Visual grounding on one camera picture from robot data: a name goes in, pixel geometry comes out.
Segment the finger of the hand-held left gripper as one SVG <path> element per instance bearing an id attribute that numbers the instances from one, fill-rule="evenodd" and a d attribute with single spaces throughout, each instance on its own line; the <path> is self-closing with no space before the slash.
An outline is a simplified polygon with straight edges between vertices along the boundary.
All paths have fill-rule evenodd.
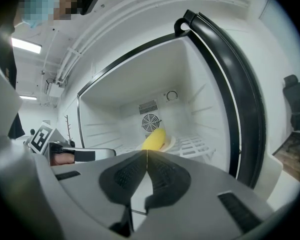
<path id="1" fill-rule="evenodd" d="M 74 163 L 87 163 L 115 157 L 116 151 L 109 148 L 78 148 L 74 151 Z"/>

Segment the person's left hand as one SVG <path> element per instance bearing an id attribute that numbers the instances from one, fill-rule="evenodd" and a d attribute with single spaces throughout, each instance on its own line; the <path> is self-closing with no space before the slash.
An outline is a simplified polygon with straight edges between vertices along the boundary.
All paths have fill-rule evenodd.
<path id="1" fill-rule="evenodd" d="M 51 166 L 69 165 L 75 162 L 75 156 L 71 153 L 60 153 L 51 159 Z"/>

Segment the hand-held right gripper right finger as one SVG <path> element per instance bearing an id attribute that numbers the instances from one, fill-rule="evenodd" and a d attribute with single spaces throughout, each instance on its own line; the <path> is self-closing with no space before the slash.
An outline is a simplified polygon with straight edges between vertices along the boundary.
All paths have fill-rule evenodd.
<path id="1" fill-rule="evenodd" d="M 152 195 L 136 240 L 234 240 L 273 214 L 251 188 L 217 167 L 151 150 L 147 163 Z"/>

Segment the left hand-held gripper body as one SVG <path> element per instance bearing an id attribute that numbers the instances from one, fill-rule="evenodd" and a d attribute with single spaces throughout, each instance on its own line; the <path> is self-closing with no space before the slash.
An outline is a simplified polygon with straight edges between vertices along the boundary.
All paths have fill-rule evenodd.
<path id="1" fill-rule="evenodd" d="M 62 134 L 56 128 L 52 128 L 51 125 L 44 122 L 35 131 L 29 142 L 29 147 L 35 154 L 44 156 L 50 166 L 54 155 L 62 153 L 73 154 L 70 151 L 63 150 L 63 148 L 67 149 L 71 146 Z"/>

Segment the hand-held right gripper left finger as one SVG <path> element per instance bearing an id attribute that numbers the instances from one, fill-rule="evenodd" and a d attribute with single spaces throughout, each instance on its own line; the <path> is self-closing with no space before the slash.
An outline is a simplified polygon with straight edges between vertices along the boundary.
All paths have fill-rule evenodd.
<path id="1" fill-rule="evenodd" d="M 71 200 L 101 226 L 129 237 L 146 220 L 145 212 L 137 211 L 133 204 L 146 175 L 144 152 L 51 169 Z"/>

